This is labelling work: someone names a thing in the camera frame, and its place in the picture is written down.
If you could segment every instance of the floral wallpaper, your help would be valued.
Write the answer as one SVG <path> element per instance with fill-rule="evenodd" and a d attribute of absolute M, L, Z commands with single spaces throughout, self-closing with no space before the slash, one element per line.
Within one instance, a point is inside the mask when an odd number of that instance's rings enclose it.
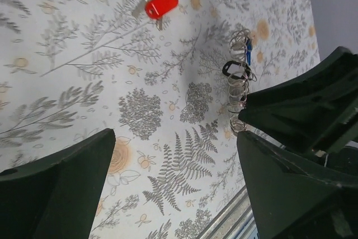
<path fill-rule="evenodd" d="M 244 184 L 231 34 L 251 31 L 251 90 L 291 79 L 319 62 L 310 0 L 179 0 L 163 31 L 139 1 L 0 0 L 0 167 L 113 128 L 90 238 L 195 238 Z"/>

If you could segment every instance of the blue clip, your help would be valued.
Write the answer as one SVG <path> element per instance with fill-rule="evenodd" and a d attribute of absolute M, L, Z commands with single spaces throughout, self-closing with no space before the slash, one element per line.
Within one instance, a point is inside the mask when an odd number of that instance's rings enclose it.
<path fill-rule="evenodd" d="M 252 51 L 252 42 L 251 39 L 247 39 L 246 41 L 246 59 L 247 59 L 247 64 L 251 65 L 251 51 Z"/>

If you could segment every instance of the dark green plastic part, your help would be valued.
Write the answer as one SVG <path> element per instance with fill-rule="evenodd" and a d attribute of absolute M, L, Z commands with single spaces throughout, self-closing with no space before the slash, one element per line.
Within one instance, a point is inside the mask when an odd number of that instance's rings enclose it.
<path fill-rule="evenodd" d="M 358 56 L 339 47 L 307 73 L 247 95 L 239 119 L 311 156 L 357 139 L 357 112 Z"/>
<path fill-rule="evenodd" d="M 260 239 L 346 238 L 342 230 L 358 234 L 357 176 L 323 167 L 252 132 L 238 134 L 237 148 Z M 342 218 L 336 221 L 336 215 Z"/>
<path fill-rule="evenodd" d="M 114 145 L 105 129 L 0 173 L 0 237 L 88 239 Z"/>

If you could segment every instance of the red key tag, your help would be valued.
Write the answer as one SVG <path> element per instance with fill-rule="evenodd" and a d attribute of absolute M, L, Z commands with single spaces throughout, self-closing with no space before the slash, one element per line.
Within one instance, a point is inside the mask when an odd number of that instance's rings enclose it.
<path fill-rule="evenodd" d="M 151 19 L 160 19 L 178 6 L 179 0 L 151 0 L 145 6 L 145 12 Z"/>

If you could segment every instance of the spiral wire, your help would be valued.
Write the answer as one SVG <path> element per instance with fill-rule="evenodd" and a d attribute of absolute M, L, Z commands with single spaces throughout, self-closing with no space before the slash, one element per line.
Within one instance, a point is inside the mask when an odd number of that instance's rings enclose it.
<path fill-rule="evenodd" d="M 257 81 L 255 74 L 247 64 L 247 53 L 251 52 L 247 48 L 247 41 L 250 40 L 249 29 L 242 29 L 233 33 L 230 40 L 230 56 L 237 62 L 244 71 L 233 72 L 228 77 L 228 102 L 227 110 L 231 113 L 230 128 L 235 136 L 238 132 L 245 131 L 247 126 L 238 119 L 238 114 L 246 105 L 247 95 L 249 94 L 249 82 Z"/>

